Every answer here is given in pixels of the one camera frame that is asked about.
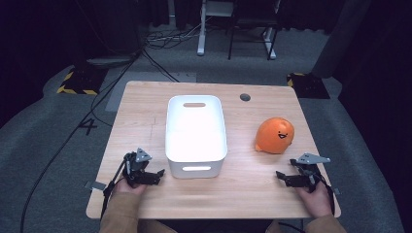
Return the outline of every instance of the person's hand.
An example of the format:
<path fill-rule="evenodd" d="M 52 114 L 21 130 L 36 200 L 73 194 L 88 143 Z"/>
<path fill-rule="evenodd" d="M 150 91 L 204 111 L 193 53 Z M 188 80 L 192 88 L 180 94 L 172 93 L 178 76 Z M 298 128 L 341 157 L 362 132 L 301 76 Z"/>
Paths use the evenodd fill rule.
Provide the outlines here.
<path fill-rule="evenodd" d="M 135 195 L 142 195 L 143 192 L 145 192 L 147 185 L 145 184 L 135 184 L 133 187 L 131 187 L 126 179 L 121 179 L 118 181 L 116 184 L 115 188 L 113 189 L 113 193 L 116 192 L 128 192 L 132 193 Z"/>
<path fill-rule="evenodd" d="M 299 194 L 300 198 L 302 198 L 307 211 L 313 217 L 318 218 L 332 214 L 329 195 L 323 183 L 319 182 L 316 185 L 315 191 L 313 191 L 312 193 L 309 193 L 303 187 L 296 187 L 295 190 L 297 194 Z"/>

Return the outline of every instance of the orange ball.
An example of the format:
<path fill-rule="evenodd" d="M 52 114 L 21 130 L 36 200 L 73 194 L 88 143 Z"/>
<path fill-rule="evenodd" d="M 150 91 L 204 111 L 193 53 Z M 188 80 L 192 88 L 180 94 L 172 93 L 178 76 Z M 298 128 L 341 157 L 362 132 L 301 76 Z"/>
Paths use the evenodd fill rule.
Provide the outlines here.
<path fill-rule="evenodd" d="M 255 148 L 257 151 L 283 153 L 293 137 L 294 127 L 289 121 L 281 117 L 269 118 L 257 130 Z"/>

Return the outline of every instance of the white plastic bin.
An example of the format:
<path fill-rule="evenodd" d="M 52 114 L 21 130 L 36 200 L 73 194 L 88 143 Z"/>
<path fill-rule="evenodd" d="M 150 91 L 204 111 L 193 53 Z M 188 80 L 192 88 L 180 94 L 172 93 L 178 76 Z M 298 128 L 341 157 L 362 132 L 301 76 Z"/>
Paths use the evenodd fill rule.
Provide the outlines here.
<path fill-rule="evenodd" d="M 172 97 L 167 108 L 165 150 L 174 177 L 217 176 L 227 154 L 219 98 L 213 95 Z"/>

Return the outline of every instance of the black chair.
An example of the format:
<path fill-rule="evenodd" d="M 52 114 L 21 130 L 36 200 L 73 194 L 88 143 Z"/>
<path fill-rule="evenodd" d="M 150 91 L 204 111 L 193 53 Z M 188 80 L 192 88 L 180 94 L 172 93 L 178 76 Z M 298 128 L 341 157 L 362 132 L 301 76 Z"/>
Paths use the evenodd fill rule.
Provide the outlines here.
<path fill-rule="evenodd" d="M 275 43 L 276 35 L 280 29 L 280 25 L 276 16 L 276 0 L 234 0 L 233 13 L 231 16 L 231 35 L 230 35 L 230 47 L 228 58 L 230 60 L 234 33 L 238 29 L 251 29 L 251 28 L 265 28 L 261 33 L 263 37 L 264 33 L 269 28 L 274 30 L 274 34 L 270 41 L 270 50 L 267 54 L 267 59 L 270 60 L 270 54 L 273 51 L 273 45 Z M 267 41 L 242 41 L 242 42 L 259 42 L 266 43 Z"/>

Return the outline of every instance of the person's arm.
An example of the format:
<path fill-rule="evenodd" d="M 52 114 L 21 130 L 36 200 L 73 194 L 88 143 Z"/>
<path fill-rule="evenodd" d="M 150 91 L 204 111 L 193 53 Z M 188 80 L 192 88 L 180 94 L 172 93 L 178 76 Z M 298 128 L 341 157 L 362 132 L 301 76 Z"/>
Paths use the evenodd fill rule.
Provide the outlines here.
<path fill-rule="evenodd" d="M 146 187 L 143 184 L 131 187 L 125 179 L 120 180 L 101 219 L 99 233 L 136 233 L 139 221 L 137 211 Z"/>
<path fill-rule="evenodd" d="M 305 228 L 307 233 L 336 232 L 345 233 L 346 230 L 332 214 L 329 195 L 323 183 L 318 183 L 315 191 L 307 192 L 302 187 L 296 187 L 296 192 L 302 198 L 309 214 L 315 218 Z"/>

